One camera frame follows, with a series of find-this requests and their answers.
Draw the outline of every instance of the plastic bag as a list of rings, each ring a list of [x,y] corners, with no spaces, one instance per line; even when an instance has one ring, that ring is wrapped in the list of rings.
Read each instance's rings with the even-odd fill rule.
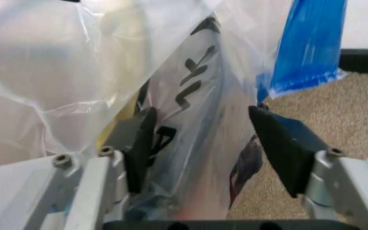
[[[242,89],[223,46],[208,17],[150,78],[143,108],[157,109],[155,162],[128,219],[225,218],[231,172],[254,134],[247,108],[256,96]],[[259,169],[261,153],[246,152],[259,155]]]
[[[334,79],[345,1],[328,2],[295,0],[291,8],[292,0],[0,1],[0,149],[31,157],[82,152],[213,11],[225,62],[251,98],[256,80],[277,96],[290,85],[307,87],[308,79],[310,86]],[[289,42],[300,35],[294,28],[308,30],[294,58],[305,57],[306,43],[333,58],[304,59],[303,67],[289,62],[289,45],[296,45]],[[318,45],[325,37],[331,43]],[[327,68],[312,68],[323,60]],[[308,63],[327,72],[293,74]]]
[[[83,151],[218,2],[0,1],[0,143]]]
[[[275,63],[257,76],[258,101],[289,94],[333,80],[338,68],[346,0],[294,0]]]

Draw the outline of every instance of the yellow object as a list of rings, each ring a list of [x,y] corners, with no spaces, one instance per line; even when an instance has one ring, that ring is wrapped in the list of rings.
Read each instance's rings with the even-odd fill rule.
[[[99,150],[104,142],[107,140],[107,137],[112,132],[113,128],[116,124],[121,120],[126,120],[131,118],[134,115],[134,109],[136,107],[138,93],[134,95],[130,101],[123,107],[123,109],[114,117],[112,122],[110,122],[106,128],[103,129],[102,133],[98,136],[96,140],[96,149]]]

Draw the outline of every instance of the blue plastic bag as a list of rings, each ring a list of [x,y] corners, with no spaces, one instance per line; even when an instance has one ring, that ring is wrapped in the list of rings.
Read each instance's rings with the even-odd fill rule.
[[[343,77],[338,64],[345,9],[346,0],[293,1],[273,74],[257,76],[259,102]]]

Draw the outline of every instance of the white wall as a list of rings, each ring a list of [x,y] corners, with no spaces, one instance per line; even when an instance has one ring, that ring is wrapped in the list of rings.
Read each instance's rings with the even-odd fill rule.
[[[368,48],[368,0],[347,0],[342,48]]]

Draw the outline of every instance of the black baseboard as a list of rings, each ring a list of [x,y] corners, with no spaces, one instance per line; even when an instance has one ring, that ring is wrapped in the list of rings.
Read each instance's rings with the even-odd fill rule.
[[[368,49],[342,49],[339,67],[350,72],[368,73]]]

